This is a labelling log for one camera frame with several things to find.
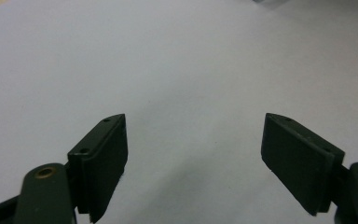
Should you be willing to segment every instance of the white table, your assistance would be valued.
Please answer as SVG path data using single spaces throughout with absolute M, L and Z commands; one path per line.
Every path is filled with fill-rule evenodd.
M 261 161 L 267 112 L 358 161 L 358 1 L 0 6 L 0 202 L 125 113 L 129 162 L 100 223 L 334 223 Z

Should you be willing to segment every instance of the screw hole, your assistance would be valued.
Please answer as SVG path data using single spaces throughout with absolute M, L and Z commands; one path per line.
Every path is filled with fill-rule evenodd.
M 79 152 L 82 154 L 86 154 L 86 153 L 90 152 L 90 149 L 85 147 L 85 148 L 80 149 Z
M 45 167 L 39 170 L 34 177 L 36 177 L 37 179 L 44 179 L 52 176 L 55 172 L 56 169 L 54 167 Z

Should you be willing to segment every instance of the white surface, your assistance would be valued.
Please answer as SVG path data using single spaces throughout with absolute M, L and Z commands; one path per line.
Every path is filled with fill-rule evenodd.
M 333 223 L 261 161 L 267 112 L 358 161 L 358 0 L 0 6 L 0 202 L 125 113 L 129 162 L 100 223 Z

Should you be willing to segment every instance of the gray surface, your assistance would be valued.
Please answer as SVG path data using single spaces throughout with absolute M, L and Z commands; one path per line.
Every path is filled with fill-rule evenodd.
M 0 6 L 0 202 L 126 113 L 130 159 L 101 223 L 333 223 L 261 161 L 267 112 L 358 161 L 358 1 Z

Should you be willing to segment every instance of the dark object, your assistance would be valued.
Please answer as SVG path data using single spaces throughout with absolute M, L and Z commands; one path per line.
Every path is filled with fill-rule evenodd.
M 69 153 L 68 163 L 46 164 L 24 178 L 21 194 L 0 203 L 0 224 L 76 223 L 74 209 L 97 222 L 124 172 L 126 120 L 101 120 Z
M 358 223 L 358 162 L 343 167 L 342 150 L 293 119 L 267 114 L 261 155 L 311 215 L 333 202 L 336 223 Z

